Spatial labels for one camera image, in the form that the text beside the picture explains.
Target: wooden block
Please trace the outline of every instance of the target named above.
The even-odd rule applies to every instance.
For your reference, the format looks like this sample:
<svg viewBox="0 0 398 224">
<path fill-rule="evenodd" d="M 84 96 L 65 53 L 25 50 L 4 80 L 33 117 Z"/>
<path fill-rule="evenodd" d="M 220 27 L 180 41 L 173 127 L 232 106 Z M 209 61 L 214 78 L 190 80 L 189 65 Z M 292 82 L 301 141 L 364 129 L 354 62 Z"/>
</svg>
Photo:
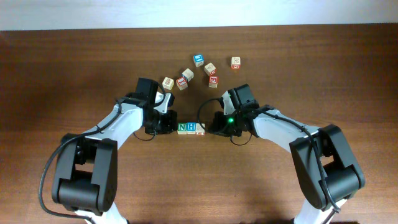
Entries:
<svg viewBox="0 0 398 224">
<path fill-rule="evenodd" d="M 174 86 L 174 80 L 166 77 L 163 80 L 162 86 L 167 90 L 171 90 Z"/>
<path fill-rule="evenodd" d="M 184 79 L 184 77 L 181 77 L 175 81 L 177 83 L 177 86 L 180 90 L 185 89 L 188 87 L 188 82 Z"/>
<path fill-rule="evenodd" d="M 187 134 L 187 124 L 186 123 L 179 123 L 178 124 L 177 133 L 178 134 Z"/>
<path fill-rule="evenodd" d="M 189 68 L 185 69 L 185 71 L 182 72 L 182 77 L 184 77 L 187 82 L 191 81 L 193 78 L 193 71 L 191 71 Z"/>
<path fill-rule="evenodd" d="M 205 130 L 197 123 L 197 134 L 198 135 L 205 135 Z"/>
<path fill-rule="evenodd" d="M 241 58 L 240 57 L 232 57 L 231 68 L 232 69 L 240 69 L 241 68 Z"/>
<path fill-rule="evenodd" d="M 197 132 L 197 124 L 194 122 L 187 123 L 187 134 L 195 134 Z"/>
<path fill-rule="evenodd" d="M 209 77 L 209 87 L 217 88 L 217 85 L 218 85 L 218 77 L 210 76 Z"/>
<path fill-rule="evenodd" d="M 210 62 L 207 65 L 205 65 L 205 72 L 208 76 L 215 75 L 216 67 Z"/>
<path fill-rule="evenodd" d="M 203 55 L 197 54 L 193 56 L 193 63 L 195 63 L 196 67 L 199 67 L 205 63 L 205 59 L 203 58 Z"/>
</svg>

